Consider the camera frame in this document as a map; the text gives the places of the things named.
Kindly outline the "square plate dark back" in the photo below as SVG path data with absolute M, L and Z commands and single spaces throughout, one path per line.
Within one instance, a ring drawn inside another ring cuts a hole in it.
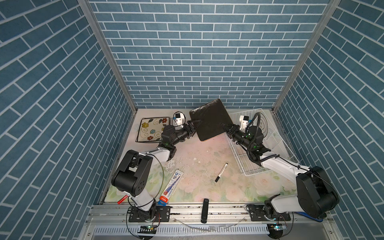
M 191 120 L 201 120 L 196 128 L 200 141 L 209 140 L 225 132 L 224 126 L 233 125 L 220 99 L 213 100 L 190 111 Z
M 171 123 L 169 117 L 143 118 L 139 124 L 137 143 L 159 143 L 164 128 Z

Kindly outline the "round clear glass plate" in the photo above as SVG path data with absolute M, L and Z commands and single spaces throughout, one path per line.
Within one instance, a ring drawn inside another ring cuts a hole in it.
M 261 129 L 264 138 L 266 138 L 269 132 L 269 124 L 266 116 L 262 112 L 260 112 L 259 128 Z

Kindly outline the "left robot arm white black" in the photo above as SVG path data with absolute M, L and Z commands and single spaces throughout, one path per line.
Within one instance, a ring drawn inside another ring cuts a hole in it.
M 173 125 L 165 126 L 161 141 L 155 150 L 146 153 L 127 151 L 112 176 L 112 186 L 131 197 L 134 207 L 138 210 L 146 214 L 153 213 L 156 201 L 145 189 L 153 160 L 158 164 L 171 160 L 177 150 L 176 144 L 193 137 L 201 122 L 187 121 L 178 130 Z

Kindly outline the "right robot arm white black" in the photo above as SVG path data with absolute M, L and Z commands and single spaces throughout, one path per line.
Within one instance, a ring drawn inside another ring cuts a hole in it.
M 266 218 L 275 219 L 279 214 L 303 212 L 315 219 L 323 219 L 326 213 L 340 202 L 339 194 L 326 173 L 318 166 L 307 167 L 286 160 L 263 144 L 264 134 L 260 127 L 261 113 L 255 113 L 253 123 L 244 130 L 239 125 L 223 124 L 227 136 L 246 152 L 254 164 L 270 169 L 295 184 L 295 195 L 273 195 L 264 202 Z

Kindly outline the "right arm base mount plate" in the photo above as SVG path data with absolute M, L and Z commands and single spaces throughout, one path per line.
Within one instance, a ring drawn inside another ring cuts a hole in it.
M 291 220 L 289 213 L 277 213 L 270 206 L 248 204 L 245 209 L 249 213 L 252 222 L 272 222 L 277 220 L 288 222 Z

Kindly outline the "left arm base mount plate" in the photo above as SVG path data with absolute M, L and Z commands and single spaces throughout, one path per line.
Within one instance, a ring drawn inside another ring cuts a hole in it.
M 149 211 L 143 211 L 136 207 L 130 209 L 128 222 L 130 223 L 149 223 L 149 222 L 169 222 L 171 207 L 152 206 Z

